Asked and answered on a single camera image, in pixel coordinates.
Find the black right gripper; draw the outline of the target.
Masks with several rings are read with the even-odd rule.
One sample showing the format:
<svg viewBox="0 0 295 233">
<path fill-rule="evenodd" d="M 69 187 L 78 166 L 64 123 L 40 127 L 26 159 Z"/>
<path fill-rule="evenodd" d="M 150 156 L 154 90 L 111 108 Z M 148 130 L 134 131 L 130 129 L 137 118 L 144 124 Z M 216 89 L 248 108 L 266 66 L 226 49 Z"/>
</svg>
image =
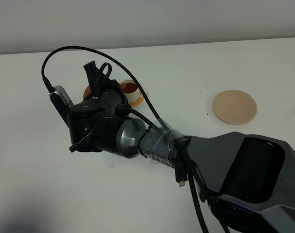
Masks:
<svg viewBox="0 0 295 233">
<path fill-rule="evenodd" d="M 115 107 L 126 103 L 126 98 L 116 80 L 107 80 L 102 64 L 94 61 L 84 65 L 92 96 L 69 108 L 68 127 L 71 152 L 117 153 L 117 134 L 124 118 L 114 113 Z"/>
</svg>

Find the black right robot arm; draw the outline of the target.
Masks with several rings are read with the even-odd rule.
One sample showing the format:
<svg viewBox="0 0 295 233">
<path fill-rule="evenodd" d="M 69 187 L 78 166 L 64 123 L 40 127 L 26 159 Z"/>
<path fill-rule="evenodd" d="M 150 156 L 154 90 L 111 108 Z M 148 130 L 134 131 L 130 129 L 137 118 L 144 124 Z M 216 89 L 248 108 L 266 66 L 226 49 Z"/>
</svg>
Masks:
<svg viewBox="0 0 295 233">
<path fill-rule="evenodd" d="M 109 78 L 111 65 L 84 69 L 90 93 L 69 107 L 70 151 L 143 155 L 172 167 L 178 182 L 189 181 L 194 202 L 207 201 L 226 229 L 295 233 L 295 151 L 288 143 L 238 132 L 188 136 L 163 121 L 130 117 L 133 109 Z"/>
</svg>

